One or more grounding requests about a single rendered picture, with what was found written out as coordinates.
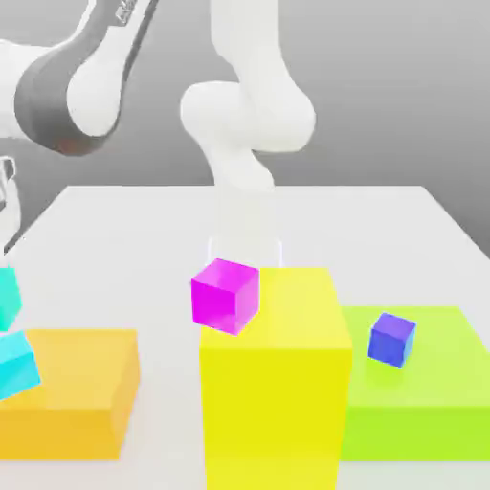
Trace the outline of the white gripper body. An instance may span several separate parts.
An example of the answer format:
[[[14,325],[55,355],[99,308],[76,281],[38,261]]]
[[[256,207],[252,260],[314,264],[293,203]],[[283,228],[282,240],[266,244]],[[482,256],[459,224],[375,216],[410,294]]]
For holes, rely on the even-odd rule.
[[[0,210],[0,253],[20,229],[21,206],[18,188],[14,180],[6,187],[5,206]]]

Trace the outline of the small teal cube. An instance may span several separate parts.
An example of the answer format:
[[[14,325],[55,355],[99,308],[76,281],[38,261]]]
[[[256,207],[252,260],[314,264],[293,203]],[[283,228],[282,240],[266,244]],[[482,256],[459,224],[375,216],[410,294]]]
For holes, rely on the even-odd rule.
[[[0,332],[11,327],[22,306],[15,270],[0,268]]]

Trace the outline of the small cyan cube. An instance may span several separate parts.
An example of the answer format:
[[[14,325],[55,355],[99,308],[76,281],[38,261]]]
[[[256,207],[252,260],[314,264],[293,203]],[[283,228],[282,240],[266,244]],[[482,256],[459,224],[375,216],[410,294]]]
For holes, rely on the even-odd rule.
[[[33,348],[24,331],[0,337],[0,400],[41,383]]]

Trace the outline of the small magenta cube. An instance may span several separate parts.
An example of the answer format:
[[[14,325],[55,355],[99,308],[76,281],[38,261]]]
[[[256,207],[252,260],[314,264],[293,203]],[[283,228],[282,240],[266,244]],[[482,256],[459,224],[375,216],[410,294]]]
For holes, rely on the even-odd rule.
[[[259,309],[259,270],[216,258],[191,279],[192,319],[237,336]]]

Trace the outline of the small blue cube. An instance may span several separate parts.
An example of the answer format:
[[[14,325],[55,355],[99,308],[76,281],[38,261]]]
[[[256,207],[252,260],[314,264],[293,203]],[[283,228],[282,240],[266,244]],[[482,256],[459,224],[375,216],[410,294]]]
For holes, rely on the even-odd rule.
[[[402,368],[412,352],[416,322],[383,312],[370,330],[369,358]]]

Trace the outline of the large orange box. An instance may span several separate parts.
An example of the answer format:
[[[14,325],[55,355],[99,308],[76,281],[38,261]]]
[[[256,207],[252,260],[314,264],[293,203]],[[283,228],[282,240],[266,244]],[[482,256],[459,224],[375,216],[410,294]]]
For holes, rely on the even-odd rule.
[[[140,383],[133,329],[29,329],[40,384],[0,401],[0,460],[116,460]]]

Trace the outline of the large yellow box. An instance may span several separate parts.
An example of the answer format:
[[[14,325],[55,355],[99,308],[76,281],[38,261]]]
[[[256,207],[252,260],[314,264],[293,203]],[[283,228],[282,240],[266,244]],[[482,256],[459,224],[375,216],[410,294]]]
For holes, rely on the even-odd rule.
[[[264,268],[260,308],[199,346],[206,490],[335,490],[352,341],[325,268]]]

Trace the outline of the large lime green box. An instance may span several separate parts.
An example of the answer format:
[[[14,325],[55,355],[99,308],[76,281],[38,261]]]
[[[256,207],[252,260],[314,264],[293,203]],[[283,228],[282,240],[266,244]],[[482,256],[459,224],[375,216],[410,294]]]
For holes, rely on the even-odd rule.
[[[393,306],[416,324],[406,364],[368,357],[384,306],[347,306],[353,363],[343,461],[490,461],[490,351],[456,306]]]

